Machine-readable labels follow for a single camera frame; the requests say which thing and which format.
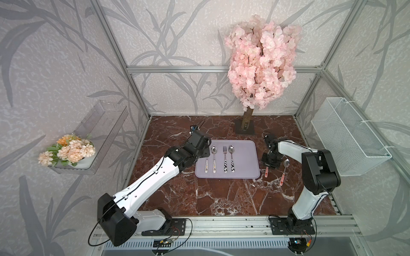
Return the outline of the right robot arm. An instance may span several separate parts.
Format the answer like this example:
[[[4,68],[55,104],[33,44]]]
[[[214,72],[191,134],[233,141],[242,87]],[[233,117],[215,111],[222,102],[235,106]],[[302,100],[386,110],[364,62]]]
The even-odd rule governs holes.
[[[304,187],[286,221],[294,227],[308,224],[321,201],[341,184],[332,153],[326,149],[305,147],[288,139],[278,139],[273,134],[266,135],[264,141],[269,149],[262,156],[265,166],[277,169],[285,163],[285,156],[302,164]]]

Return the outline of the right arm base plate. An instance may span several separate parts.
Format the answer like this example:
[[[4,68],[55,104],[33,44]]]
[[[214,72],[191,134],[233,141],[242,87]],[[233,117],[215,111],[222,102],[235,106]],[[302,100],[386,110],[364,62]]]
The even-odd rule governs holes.
[[[315,226],[312,218],[299,220],[293,215],[287,218],[269,216],[271,231],[273,235],[315,235]]]

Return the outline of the white cartoon handle spoon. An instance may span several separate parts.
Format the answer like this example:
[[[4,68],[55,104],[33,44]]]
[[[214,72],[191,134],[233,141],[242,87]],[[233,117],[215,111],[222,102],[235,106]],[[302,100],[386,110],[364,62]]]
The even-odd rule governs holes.
[[[217,154],[217,147],[215,145],[211,146],[211,153],[213,156],[213,161],[212,161],[212,172],[216,173],[216,154]]]

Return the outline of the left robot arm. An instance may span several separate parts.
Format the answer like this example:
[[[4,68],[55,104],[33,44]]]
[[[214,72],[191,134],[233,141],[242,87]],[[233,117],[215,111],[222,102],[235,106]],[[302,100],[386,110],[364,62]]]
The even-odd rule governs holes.
[[[97,224],[114,246],[124,244],[136,233],[173,235],[173,219],[165,210],[139,208],[166,182],[210,155],[211,137],[201,131],[201,126],[192,125],[186,142],[169,148],[137,181],[113,196],[105,193],[98,199]]]

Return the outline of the pink handle spoon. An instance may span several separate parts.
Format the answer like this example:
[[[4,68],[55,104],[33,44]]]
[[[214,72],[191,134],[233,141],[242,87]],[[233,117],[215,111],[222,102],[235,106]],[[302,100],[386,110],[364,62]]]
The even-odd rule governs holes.
[[[285,181],[285,178],[286,178],[286,172],[287,172],[287,169],[288,169],[289,166],[290,166],[290,160],[289,160],[289,159],[285,159],[284,162],[283,162],[283,164],[284,164],[284,171],[283,171],[283,174],[282,174],[281,179],[280,179],[280,184],[279,184],[280,187],[282,187],[283,184],[284,184],[284,181]]]

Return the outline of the cow pattern handle spoon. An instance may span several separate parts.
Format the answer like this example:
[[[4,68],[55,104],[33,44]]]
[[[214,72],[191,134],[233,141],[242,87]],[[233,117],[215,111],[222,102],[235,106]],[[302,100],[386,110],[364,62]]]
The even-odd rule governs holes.
[[[234,154],[234,146],[233,145],[229,145],[228,152],[231,155],[231,171],[235,172],[235,165],[234,165],[234,159],[233,159],[233,154]]]

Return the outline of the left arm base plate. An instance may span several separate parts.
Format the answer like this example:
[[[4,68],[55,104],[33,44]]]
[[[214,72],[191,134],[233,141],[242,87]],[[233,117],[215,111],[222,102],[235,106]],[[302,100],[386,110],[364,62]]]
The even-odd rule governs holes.
[[[142,232],[142,236],[181,236],[185,235],[187,219],[176,218],[166,220],[159,230]]]

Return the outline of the cow pattern handle fork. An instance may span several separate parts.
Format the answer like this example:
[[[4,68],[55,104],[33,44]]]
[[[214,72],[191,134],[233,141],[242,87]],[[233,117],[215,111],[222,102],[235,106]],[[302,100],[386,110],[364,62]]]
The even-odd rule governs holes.
[[[227,173],[227,147],[223,146],[223,154],[224,154],[224,172]]]

